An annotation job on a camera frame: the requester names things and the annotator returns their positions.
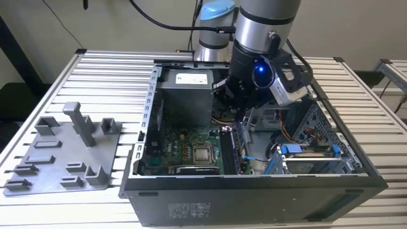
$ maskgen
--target black cable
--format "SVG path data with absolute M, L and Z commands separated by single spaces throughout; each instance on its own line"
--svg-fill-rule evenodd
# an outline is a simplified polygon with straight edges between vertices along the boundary
M 312 70 L 312 67 L 310 65 L 308 64 L 308 62 L 305 61 L 305 59 L 301 57 L 301 55 L 297 53 L 297 51 L 294 50 L 292 44 L 290 44 L 290 41 L 286 39 L 286 45 L 288 45 L 288 48 L 290 50 L 290 52 L 293 53 L 293 55 L 297 57 L 297 59 L 301 61 L 301 63 L 304 64 L 306 70 L 308 70 L 308 73 L 310 74 L 310 77 L 313 76 L 313 70 Z
M 260 160 L 260 159 L 254 159 L 256 161 L 260 161 L 260 162 L 268 162 L 268 161 L 264 161 L 264 160 Z
M 78 46 L 83 49 L 81 43 L 78 42 L 78 40 L 75 39 L 75 37 L 73 36 L 73 34 L 70 33 L 70 31 L 65 28 L 58 16 L 55 15 L 55 13 L 53 12 L 50 6 L 47 5 L 47 3 L 45 2 L 45 0 L 41 0 L 43 2 L 43 4 L 46 5 L 47 9 L 50 10 L 51 14 L 54 15 L 55 19 L 58 20 L 58 23 L 61 23 L 61 26 L 63 27 L 63 29 L 66 30 L 66 32 L 70 34 L 71 38 L 75 40 Z
M 400 108 L 401 108 L 401 105 L 402 105 L 402 103 L 398 103 L 398 105 L 396 106 L 396 109 L 394 109 L 393 113 L 397 113 L 397 111 L 398 111 Z
M 177 30 L 177 31 L 190 31 L 190 30 L 208 30 L 208 31 L 213 31 L 217 33 L 234 33 L 234 27 L 232 26 L 224 26 L 224 27 L 182 27 L 182 26 L 170 26 L 170 25 L 165 25 L 159 22 L 157 22 L 154 19 L 151 19 L 146 13 L 143 13 L 143 11 L 138 8 L 138 6 L 135 5 L 133 0 L 127 0 L 129 3 L 131 4 L 133 8 L 137 10 L 137 12 L 142 15 L 142 17 L 149 20 L 153 24 L 155 24 L 157 26 L 168 29 L 168 30 Z
M 202 5 L 202 0 L 200 0 L 200 2 L 197 3 L 197 0 L 194 0 L 194 9 L 193 9 L 193 15 L 192 15 L 192 27 L 194 27 L 194 23 L 196 23 L 196 19 L 197 19 L 197 15 L 198 15 L 198 12 L 200 12 L 200 7 Z M 190 33 L 189 33 L 189 39 L 188 39 L 188 51 L 189 51 L 189 48 L 190 48 L 190 51 L 193 53 L 193 48 L 192 48 L 192 33 L 193 33 L 193 30 L 190 30 Z
M 313 138 L 313 137 L 306 137 L 300 143 L 302 144 L 310 138 Z
M 381 91 L 381 94 L 380 94 L 378 98 L 381 98 L 381 96 L 382 96 L 382 94 L 384 94 L 384 91 L 385 91 L 385 89 L 386 89 L 386 87 L 388 87 L 388 85 L 389 85 L 390 82 L 392 82 L 392 81 L 388 80 L 388 82 L 386 82 L 386 84 L 385 84 L 385 86 L 384 86 L 384 88 L 382 88 L 382 91 Z

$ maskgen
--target motherboard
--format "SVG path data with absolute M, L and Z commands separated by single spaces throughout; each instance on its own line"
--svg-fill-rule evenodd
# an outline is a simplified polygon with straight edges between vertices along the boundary
M 189 174 L 197 167 L 222 174 L 218 130 L 166 128 L 161 134 L 162 151 L 147 156 L 145 175 Z

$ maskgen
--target power cord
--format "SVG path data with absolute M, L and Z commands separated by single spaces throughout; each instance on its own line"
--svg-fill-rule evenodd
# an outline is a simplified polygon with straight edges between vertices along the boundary
M 396 106 L 396 109 L 393 110 L 393 113 L 397 113 L 397 111 L 398 111 L 400 108 L 401 108 L 401 105 L 402 105 L 402 103 L 398 103 L 398 105 Z
M 378 98 L 381 98 L 381 96 L 382 96 L 382 94 L 384 94 L 384 91 L 385 91 L 385 89 L 386 89 L 386 87 L 388 87 L 388 85 L 389 85 L 390 82 L 392 82 L 392 81 L 388 80 L 388 82 L 386 82 L 386 84 L 385 84 L 385 86 L 384 86 L 384 88 L 382 88 L 382 91 L 381 91 L 381 93 L 380 93 Z
M 61 23 L 61 26 L 63 27 L 63 29 L 66 30 L 66 32 L 70 34 L 70 37 L 75 40 L 78 46 L 83 49 L 81 43 L 78 42 L 78 40 L 75 39 L 75 37 L 73 36 L 73 34 L 70 33 L 70 31 L 66 29 L 66 27 L 63 26 L 58 16 L 55 15 L 54 11 L 51 10 L 50 6 L 47 5 L 47 3 L 45 2 L 45 0 L 41 0 L 43 2 L 43 4 L 46 5 L 47 9 L 50 10 L 51 14 L 54 15 L 55 19 L 58 20 L 58 23 Z
M 198 16 L 198 12 L 201 11 L 202 1 L 204 0 L 200 0 L 198 3 L 197 3 L 197 0 L 194 0 L 194 9 L 193 9 L 193 16 L 192 16 L 192 27 L 194 27 L 194 23 L 196 23 L 196 19 L 197 19 L 197 16 Z M 188 40 L 188 51 L 190 49 L 190 51 L 193 53 L 193 48 L 192 48 L 192 33 L 193 33 L 193 31 L 190 30 L 189 40 Z
M 143 13 L 143 11 L 139 9 L 139 7 L 137 6 L 137 4 L 134 3 L 133 0 L 127 0 L 129 3 L 131 4 L 133 8 L 137 10 L 137 12 L 142 15 L 142 17 L 149 20 L 153 24 L 155 24 L 157 26 L 168 29 L 168 30 L 177 30 L 177 31 L 194 31 L 194 30 L 208 30 L 208 31 L 213 31 L 216 33 L 234 33 L 236 28 L 233 26 L 222 26 L 222 27 L 204 27 L 204 26 L 197 26 L 197 27 L 182 27 L 182 26 L 170 26 L 170 25 L 165 25 L 159 22 L 157 22 L 154 19 L 151 19 L 150 16 L 146 15 L 146 13 Z
M 401 105 L 402 105 L 405 102 L 407 102 L 407 94 L 401 96 L 401 98 L 400 98 L 400 103 L 398 103 L 398 105 L 396 106 L 396 109 L 394 109 L 393 113 L 397 113 L 397 111 L 398 111 L 400 108 L 401 108 Z

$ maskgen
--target printed label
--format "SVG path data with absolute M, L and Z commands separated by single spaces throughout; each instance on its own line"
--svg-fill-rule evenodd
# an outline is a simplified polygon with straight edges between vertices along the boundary
M 169 217 L 208 218 L 210 203 L 172 203 L 168 204 Z
M 208 84 L 206 74 L 178 73 L 176 84 Z

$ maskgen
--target aluminum table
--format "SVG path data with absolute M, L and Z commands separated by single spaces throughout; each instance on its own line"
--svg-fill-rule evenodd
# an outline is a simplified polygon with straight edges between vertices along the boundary
M 188 60 L 188 53 L 86 51 L 74 54 L 47 93 L 0 154 L 0 226 L 11 229 L 141 228 L 133 208 L 117 197 L 123 164 L 137 139 L 153 59 Z M 407 228 L 407 127 L 344 62 L 306 58 L 314 79 L 389 188 L 332 224 L 229 225 L 200 228 Z M 41 115 L 58 122 L 63 103 L 81 103 L 93 121 L 122 122 L 109 187 L 101 191 L 3 197 L 2 185 L 31 143 Z

